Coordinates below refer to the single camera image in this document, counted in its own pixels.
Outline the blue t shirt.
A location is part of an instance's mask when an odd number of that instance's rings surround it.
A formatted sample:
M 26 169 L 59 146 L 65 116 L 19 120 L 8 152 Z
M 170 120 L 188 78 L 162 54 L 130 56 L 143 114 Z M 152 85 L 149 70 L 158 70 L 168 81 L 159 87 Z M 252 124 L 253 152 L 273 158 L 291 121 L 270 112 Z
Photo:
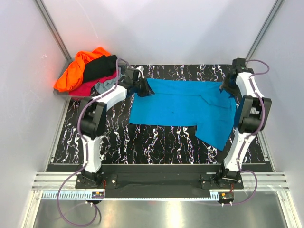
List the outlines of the blue t shirt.
M 196 127 L 195 136 L 222 151 L 231 134 L 236 101 L 220 82 L 149 78 L 154 95 L 134 96 L 129 122 Z

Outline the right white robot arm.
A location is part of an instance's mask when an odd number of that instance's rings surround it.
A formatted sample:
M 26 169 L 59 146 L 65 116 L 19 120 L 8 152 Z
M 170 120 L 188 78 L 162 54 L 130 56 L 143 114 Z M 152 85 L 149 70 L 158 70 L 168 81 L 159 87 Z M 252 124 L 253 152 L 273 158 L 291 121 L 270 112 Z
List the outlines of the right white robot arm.
M 235 69 L 229 73 L 222 88 L 233 95 L 241 95 L 234 118 L 235 136 L 230 150 L 215 176 L 220 188 L 230 188 L 240 181 L 242 162 L 256 135 L 264 129 L 272 101 L 262 95 L 252 69 Z

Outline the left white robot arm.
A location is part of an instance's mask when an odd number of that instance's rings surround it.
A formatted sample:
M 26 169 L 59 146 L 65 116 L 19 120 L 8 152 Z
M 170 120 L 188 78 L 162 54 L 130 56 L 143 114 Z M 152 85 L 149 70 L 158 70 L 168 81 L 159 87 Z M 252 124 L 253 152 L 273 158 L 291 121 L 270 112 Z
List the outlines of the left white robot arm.
M 91 188 L 105 186 L 100 160 L 100 141 L 106 128 L 107 111 L 133 94 L 139 97 L 154 95 L 143 74 L 143 66 L 127 67 L 124 76 L 104 93 L 83 98 L 77 121 L 77 131 L 84 150 L 84 162 L 77 183 Z

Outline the grey t shirt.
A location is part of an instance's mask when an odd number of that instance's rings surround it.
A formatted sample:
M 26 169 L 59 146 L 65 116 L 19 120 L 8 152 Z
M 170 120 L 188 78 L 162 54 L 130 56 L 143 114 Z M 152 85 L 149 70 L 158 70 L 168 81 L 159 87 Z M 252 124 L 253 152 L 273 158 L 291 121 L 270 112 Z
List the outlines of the grey t shirt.
M 111 76 L 100 78 L 94 85 L 94 90 L 99 94 L 105 93 L 106 91 L 111 89 L 114 85 L 116 85 L 116 76 L 117 74 L 114 73 Z

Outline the black t shirt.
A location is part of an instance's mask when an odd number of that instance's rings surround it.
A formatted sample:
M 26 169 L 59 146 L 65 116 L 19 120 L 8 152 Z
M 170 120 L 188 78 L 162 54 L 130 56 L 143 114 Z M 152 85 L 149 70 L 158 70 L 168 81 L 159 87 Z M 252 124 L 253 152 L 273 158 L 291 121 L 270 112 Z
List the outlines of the black t shirt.
M 116 71 L 116 55 L 101 56 L 85 65 L 83 83 L 112 76 Z

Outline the magenta t shirt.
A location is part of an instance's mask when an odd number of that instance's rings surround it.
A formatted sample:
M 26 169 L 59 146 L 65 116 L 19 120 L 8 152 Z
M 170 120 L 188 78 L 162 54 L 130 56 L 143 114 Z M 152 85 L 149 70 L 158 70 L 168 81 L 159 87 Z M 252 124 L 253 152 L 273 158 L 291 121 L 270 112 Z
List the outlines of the magenta t shirt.
M 99 79 L 83 83 L 79 88 L 69 92 L 68 94 L 71 96 L 90 96 L 91 90 Z

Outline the orange t shirt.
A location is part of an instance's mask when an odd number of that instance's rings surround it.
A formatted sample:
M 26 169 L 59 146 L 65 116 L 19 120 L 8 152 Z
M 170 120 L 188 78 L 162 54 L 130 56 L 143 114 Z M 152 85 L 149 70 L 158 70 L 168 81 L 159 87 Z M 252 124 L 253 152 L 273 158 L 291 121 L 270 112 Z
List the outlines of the orange t shirt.
M 70 63 L 67 69 L 63 72 L 61 77 L 55 82 L 53 88 L 58 92 L 71 92 L 79 88 L 83 82 L 83 72 L 85 66 L 90 61 L 101 56 L 110 56 L 111 53 L 98 47 L 95 50 L 79 51 L 75 55 L 75 60 Z

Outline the aluminium frame rail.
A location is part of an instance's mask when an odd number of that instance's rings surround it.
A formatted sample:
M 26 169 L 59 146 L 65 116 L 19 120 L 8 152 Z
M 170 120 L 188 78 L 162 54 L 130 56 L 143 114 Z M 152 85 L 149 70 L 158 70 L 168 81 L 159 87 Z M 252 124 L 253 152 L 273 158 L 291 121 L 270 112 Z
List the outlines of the aluminium frame rail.
M 31 190 L 59 190 L 63 182 L 72 172 L 38 172 L 35 176 Z M 76 185 L 76 175 L 68 179 L 62 190 L 74 190 Z

